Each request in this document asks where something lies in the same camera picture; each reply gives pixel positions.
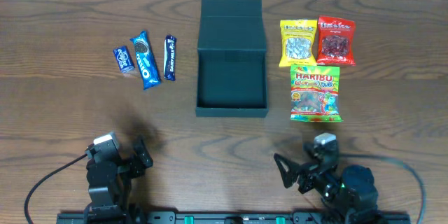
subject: yellow candy bag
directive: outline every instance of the yellow candy bag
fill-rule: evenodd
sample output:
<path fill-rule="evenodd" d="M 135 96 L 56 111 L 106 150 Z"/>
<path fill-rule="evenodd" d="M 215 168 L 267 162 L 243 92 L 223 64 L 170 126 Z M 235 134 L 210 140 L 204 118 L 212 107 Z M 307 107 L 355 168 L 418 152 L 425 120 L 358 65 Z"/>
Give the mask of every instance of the yellow candy bag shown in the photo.
<path fill-rule="evenodd" d="M 317 20 L 282 20 L 280 67 L 292 64 L 316 66 L 312 53 Z"/>

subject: dark blue wrapper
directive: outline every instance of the dark blue wrapper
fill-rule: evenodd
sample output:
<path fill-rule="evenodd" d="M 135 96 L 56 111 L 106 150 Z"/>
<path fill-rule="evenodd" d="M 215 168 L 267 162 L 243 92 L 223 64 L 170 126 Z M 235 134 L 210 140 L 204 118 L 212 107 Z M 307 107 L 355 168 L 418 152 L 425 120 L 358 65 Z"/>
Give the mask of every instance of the dark blue wrapper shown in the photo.
<path fill-rule="evenodd" d="M 132 62 L 132 58 L 129 55 L 125 45 L 113 49 L 113 54 L 115 55 L 118 67 L 120 67 L 120 71 L 122 73 L 127 73 L 128 71 L 134 70 L 134 63 Z"/>
<path fill-rule="evenodd" d="M 135 56 L 143 80 L 143 90 L 160 84 L 159 72 L 155 65 L 155 60 L 151 47 L 146 36 L 146 31 L 142 31 L 139 36 L 130 39 L 134 44 Z"/>
<path fill-rule="evenodd" d="M 165 58 L 163 64 L 163 77 L 170 81 L 175 81 L 174 60 L 176 59 L 177 38 L 167 35 L 165 38 Z"/>

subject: box lid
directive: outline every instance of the box lid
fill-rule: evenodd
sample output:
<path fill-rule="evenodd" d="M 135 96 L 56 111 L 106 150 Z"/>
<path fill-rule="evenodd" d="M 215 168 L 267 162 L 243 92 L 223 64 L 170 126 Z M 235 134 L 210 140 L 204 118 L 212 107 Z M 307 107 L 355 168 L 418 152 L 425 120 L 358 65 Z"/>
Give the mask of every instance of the box lid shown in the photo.
<path fill-rule="evenodd" d="M 261 0 L 202 0 L 198 50 L 266 51 Z"/>

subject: blue wrapper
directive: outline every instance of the blue wrapper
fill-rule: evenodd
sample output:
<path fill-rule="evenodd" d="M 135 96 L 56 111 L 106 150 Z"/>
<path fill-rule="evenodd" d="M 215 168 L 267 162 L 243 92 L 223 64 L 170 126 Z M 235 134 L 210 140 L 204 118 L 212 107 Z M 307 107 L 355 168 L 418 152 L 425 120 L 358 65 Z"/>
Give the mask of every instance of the blue wrapper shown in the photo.
<path fill-rule="evenodd" d="M 120 71 L 122 73 L 127 73 L 128 71 L 134 70 L 134 63 L 132 62 L 132 58 L 130 57 L 125 45 L 113 49 L 113 54 L 115 55 L 118 67 L 120 67 Z"/>
<path fill-rule="evenodd" d="M 160 84 L 159 72 L 155 65 L 155 60 L 151 47 L 146 36 L 146 31 L 142 31 L 139 36 L 130 39 L 134 44 L 135 56 L 139 66 L 141 79 L 143 80 L 143 90 Z"/>
<path fill-rule="evenodd" d="M 163 77 L 170 81 L 175 81 L 174 60 L 176 59 L 177 38 L 167 35 L 165 38 L 165 59 L 163 64 Z"/>

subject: oreo package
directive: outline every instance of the oreo package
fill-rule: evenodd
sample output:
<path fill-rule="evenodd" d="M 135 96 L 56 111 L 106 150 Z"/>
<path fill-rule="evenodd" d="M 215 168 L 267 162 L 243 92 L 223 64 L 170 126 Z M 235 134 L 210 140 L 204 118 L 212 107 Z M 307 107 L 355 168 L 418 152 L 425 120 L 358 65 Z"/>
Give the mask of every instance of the oreo package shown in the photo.
<path fill-rule="evenodd" d="M 134 63 L 132 58 L 127 51 L 126 45 L 113 49 L 113 54 L 117 60 L 118 67 L 122 73 L 127 73 L 128 71 L 134 70 Z"/>
<path fill-rule="evenodd" d="M 131 38 L 134 44 L 137 65 L 140 70 L 141 79 L 143 80 L 143 90 L 160 84 L 159 72 L 155 65 L 155 60 L 151 47 L 146 36 L 146 31 L 142 31 L 140 35 Z"/>
<path fill-rule="evenodd" d="M 163 77 L 170 81 L 175 81 L 174 60 L 176 59 L 176 41 L 174 36 L 167 35 L 165 38 L 165 57 L 163 64 Z"/>

